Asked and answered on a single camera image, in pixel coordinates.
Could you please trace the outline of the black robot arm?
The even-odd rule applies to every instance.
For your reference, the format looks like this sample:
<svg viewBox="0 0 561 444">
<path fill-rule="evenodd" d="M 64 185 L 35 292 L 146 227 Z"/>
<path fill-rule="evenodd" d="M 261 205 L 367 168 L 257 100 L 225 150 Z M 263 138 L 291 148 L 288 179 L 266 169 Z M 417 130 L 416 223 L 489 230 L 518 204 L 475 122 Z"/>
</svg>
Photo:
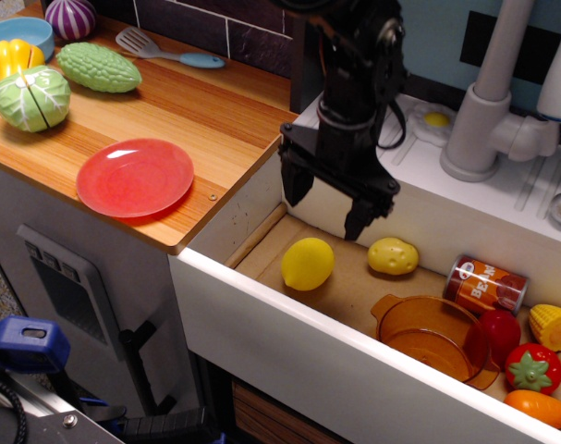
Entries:
<svg viewBox="0 0 561 444">
<path fill-rule="evenodd" d="M 396 97 L 408 77 L 403 64 L 401 6 L 397 1 L 279 1 L 321 34 L 324 87 L 317 129 L 284 124 L 278 153 L 284 196 L 295 206 L 313 182 L 348 196 L 345 240 L 356 240 L 392 211 L 398 182 L 376 150 L 385 115 L 406 125 Z"/>
</svg>

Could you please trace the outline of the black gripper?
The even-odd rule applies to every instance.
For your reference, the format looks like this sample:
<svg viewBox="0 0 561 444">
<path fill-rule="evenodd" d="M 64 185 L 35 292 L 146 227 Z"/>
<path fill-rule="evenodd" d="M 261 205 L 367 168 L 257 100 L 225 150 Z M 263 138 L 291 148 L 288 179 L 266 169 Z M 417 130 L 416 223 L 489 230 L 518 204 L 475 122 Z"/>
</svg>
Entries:
<svg viewBox="0 0 561 444">
<path fill-rule="evenodd" d="M 388 217 L 400 191 L 378 161 L 376 148 L 387 105 L 370 117 L 346 121 L 320 101 L 317 129 L 285 123 L 279 147 L 284 195 L 296 206 L 320 179 L 352 198 L 345 220 L 346 241 L 355 241 L 375 219 Z"/>
</svg>

